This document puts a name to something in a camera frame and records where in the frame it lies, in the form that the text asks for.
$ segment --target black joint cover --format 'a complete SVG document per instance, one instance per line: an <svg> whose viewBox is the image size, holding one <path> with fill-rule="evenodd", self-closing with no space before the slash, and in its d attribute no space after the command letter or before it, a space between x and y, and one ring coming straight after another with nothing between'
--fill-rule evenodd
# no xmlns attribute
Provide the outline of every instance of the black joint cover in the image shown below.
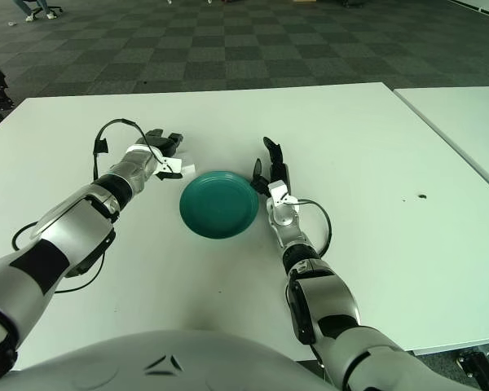
<svg viewBox="0 0 489 391"><path fill-rule="evenodd" d="M307 244L295 244L287 248L283 254L283 265L286 274L292 269L293 265L305 259L320 259L320 257L314 248Z"/></svg>
<svg viewBox="0 0 489 391"><path fill-rule="evenodd" d="M48 240L41 239L9 266L29 275L45 295L69 266L65 254Z"/></svg>
<svg viewBox="0 0 489 391"><path fill-rule="evenodd" d="M132 198L132 188L129 183L117 175L105 174L93 182L95 185L101 186L116 197L120 204L120 209L129 203Z"/></svg>

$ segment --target person's leg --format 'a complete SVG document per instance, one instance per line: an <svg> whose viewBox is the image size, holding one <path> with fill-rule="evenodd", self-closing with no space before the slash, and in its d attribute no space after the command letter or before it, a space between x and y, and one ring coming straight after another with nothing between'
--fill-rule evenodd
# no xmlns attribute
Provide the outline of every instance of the person's leg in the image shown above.
<svg viewBox="0 0 489 391"><path fill-rule="evenodd" d="M13 2L20 7L20 9L27 15L31 15L31 9L27 4L25 4L22 0L13 0Z"/></svg>
<svg viewBox="0 0 489 391"><path fill-rule="evenodd" d="M43 9L43 11L46 13L46 14L50 14L51 13L51 10L49 9L49 7L47 6L47 2L46 0L36 0L36 2L38 3L38 5Z"/></svg>

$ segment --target office chair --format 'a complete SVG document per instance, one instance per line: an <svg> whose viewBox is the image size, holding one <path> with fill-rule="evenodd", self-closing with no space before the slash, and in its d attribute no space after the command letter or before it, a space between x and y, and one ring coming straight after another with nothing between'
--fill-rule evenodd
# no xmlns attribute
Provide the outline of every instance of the office chair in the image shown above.
<svg viewBox="0 0 489 391"><path fill-rule="evenodd" d="M24 0L24 1L25 2L36 2L36 0ZM60 13L64 12L64 9L62 7L60 7L60 6L49 6L48 5L48 7L54 13L56 13L55 12L56 10L58 10ZM34 8L33 9L33 15L36 16L37 14L39 14L40 12L42 12L42 10L43 10L43 8L41 8L41 7Z"/></svg>

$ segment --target white table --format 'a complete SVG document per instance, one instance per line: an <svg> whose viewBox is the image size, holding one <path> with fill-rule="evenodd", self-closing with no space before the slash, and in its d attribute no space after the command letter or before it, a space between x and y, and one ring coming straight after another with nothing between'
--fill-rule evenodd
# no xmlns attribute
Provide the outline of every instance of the white table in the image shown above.
<svg viewBox="0 0 489 391"><path fill-rule="evenodd" d="M489 87L395 93L489 182Z"/></svg>
<svg viewBox="0 0 489 391"><path fill-rule="evenodd" d="M184 134L198 174L249 176L257 157L267 161L268 135L283 147L294 194L329 211L324 259L356 296L364 324L405 349L489 342L489 186L381 83L27 99L0 125L0 256L18 228L90 181L93 139L120 116ZM122 125L107 136L100 171L138 137ZM102 274L52 300L17 367L171 328L221 330L313 358L293 336L263 208L241 235L204 239L179 215L188 181L148 182L116 223ZM302 207L302 227L319 247L319 211Z"/></svg>

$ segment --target robotic hand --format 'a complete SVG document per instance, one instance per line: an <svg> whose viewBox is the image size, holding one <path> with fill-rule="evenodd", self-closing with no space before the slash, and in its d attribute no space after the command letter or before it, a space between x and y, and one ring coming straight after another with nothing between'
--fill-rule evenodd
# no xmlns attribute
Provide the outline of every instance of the robotic hand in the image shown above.
<svg viewBox="0 0 489 391"><path fill-rule="evenodd" d="M161 135L152 130L140 138L120 163L43 216L27 246L0 259L0 377L12 368L60 280L86 273L114 241L112 224L144 183L153 174L181 178L181 160L172 156L183 136Z"/></svg>
<svg viewBox="0 0 489 391"><path fill-rule="evenodd" d="M267 197L269 223L288 276L287 301L295 336L309 345L338 389L456 391L471 389L432 372L378 330L360 326L350 289L315 251L299 227L297 198L290 194L288 167L280 146L264 144L271 181L258 159L251 185Z"/></svg>

